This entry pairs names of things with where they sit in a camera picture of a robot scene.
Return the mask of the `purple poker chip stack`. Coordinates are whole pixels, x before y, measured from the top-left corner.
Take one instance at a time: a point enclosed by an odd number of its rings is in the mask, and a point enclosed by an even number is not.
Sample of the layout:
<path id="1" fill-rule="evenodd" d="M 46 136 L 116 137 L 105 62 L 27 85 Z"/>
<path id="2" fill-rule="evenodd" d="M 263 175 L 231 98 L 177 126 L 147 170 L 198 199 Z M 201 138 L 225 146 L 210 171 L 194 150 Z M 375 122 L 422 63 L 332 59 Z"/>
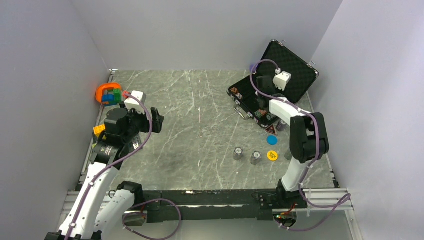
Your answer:
<path id="1" fill-rule="evenodd" d="M 278 122 L 277 122 L 277 124 L 276 124 L 276 130 L 278 131 L 278 132 L 282 132 L 282 131 L 284 131 L 285 129 L 286 129 L 286 127 L 287 127 L 288 125 L 287 125 L 287 123 L 286 122 L 284 122 L 282 119 L 280 119 Z"/>

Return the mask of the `black poker chip case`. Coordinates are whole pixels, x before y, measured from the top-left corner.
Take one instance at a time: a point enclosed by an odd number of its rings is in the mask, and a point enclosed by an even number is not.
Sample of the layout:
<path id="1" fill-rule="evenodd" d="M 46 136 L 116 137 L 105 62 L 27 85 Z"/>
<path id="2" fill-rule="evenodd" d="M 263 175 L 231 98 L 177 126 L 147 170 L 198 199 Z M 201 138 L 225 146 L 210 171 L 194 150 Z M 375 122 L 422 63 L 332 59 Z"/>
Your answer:
<path id="1" fill-rule="evenodd" d="M 235 104 L 266 129 L 278 121 L 269 112 L 270 99 L 256 90 L 273 97 L 287 98 L 298 103 L 319 77 L 319 72 L 309 63 L 289 50 L 283 43 L 271 40 L 261 58 L 273 62 L 262 62 L 251 67 L 253 73 L 231 85 L 227 94 Z"/>

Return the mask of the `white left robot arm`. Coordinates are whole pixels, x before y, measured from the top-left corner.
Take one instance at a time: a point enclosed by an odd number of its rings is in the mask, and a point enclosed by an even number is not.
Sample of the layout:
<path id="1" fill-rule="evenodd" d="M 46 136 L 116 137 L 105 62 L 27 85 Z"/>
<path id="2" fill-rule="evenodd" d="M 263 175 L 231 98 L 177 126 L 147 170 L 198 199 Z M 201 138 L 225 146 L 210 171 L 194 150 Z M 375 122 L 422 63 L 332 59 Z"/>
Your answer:
<path id="1" fill-rule="evenodd" d="M 108 111 L 78 197 L 58 231 L 47 233 L 47 240 L 103 240 L 128 208 L 137 210 L 143 205 L 142 185 L 124 181 L 111 202 L 100 210 L 123 160 L 136 152 L 133 140 L 140 133 L 159 134 L 164 120 L 155 107 L 150 115 L 125 106 Z"/>

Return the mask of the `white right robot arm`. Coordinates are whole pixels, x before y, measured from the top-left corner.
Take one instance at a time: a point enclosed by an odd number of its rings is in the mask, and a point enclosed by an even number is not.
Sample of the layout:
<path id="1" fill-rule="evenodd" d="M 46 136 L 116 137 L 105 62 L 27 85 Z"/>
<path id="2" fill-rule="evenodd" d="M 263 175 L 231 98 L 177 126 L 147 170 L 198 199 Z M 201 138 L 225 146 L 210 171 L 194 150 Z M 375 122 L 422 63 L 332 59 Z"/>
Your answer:
<path id="1" fill-rule="evenodd" d="M 270 99 L 269 112 L 289 125 L 289 149 L 292 159 L 281 178 L 283 189 L 276 193 L 276 203 L 288 208 L 295 202 L 294 192 L 306 199 L 303 181 L 313 164 L 330 149 L 325 117 L 320 112 L 306 111 L 285 97 L 276 97 L 262 92 L 250 76 L 250 83 L 259 96 Z"/>

